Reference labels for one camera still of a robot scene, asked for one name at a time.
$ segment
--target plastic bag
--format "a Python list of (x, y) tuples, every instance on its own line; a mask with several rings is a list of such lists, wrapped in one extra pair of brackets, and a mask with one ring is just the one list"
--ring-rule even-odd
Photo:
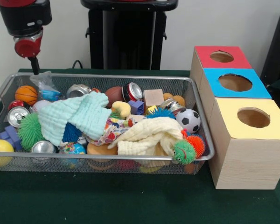
[(30, 80), (38, 86), (39, 96), (41, 99), (57, 101), (63, 98), (61, 96), (61, 92), (57, 90), (52, 81), (50, 71), (41, 73), (38, 76), (31, 76)]

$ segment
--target white ball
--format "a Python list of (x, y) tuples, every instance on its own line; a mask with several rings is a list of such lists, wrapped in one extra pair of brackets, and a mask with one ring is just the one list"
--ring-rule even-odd
[(51, 104), (51, 102), (47, 101), (47, 100), (37, 101), (32, 107), (32, 112), (34, 112), (34, 113), (39, 112), (42, 108), (44, 108), (45, 106), (50, 105), (50, 104)]
[(191, 134), (198, 131), (201, 120), (198, 113), (191, 109), (183, 109), (176, 115), (177, 122)]

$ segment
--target orange spiky ball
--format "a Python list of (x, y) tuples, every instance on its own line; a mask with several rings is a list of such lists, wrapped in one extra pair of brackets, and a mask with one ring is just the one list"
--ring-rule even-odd
[(194, 147), (196, 158), (202, 156), (205, 151), (205, 143), (202, 137), (196, 134), (188, 136), (185, 130), (182, 131), (182, 134), (184, 139)]

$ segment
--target brown football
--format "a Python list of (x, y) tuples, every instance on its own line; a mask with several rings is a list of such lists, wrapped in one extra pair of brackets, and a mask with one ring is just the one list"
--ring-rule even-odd
[(115, 101), (124, 101), (123, 96), (122, 96), (122, 87), (121, 86), (114, 86), (114, 87), (108, 89), (105, 92), (105, 94), (109, 99), (109, 103), (107, 105), (107, 108), (111, 108), (112, 104)]

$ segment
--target white wall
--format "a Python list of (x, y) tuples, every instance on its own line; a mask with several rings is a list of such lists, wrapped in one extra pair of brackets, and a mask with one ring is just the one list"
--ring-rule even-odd
[[(51, 0), (51, 8), (40, 66), (66, 69), (79, 59), (89, 68), (88, 10), (79, 0)], [(280, 0), (180, 0), (176, 10), (167, 12), (161, 69), (189, 70), (195, 45), (238, 45), (260, 74), (279, 15)], [(14, 52), (0, 15), (0, 85), (19, 68), (30, 68), (29, 61)]]

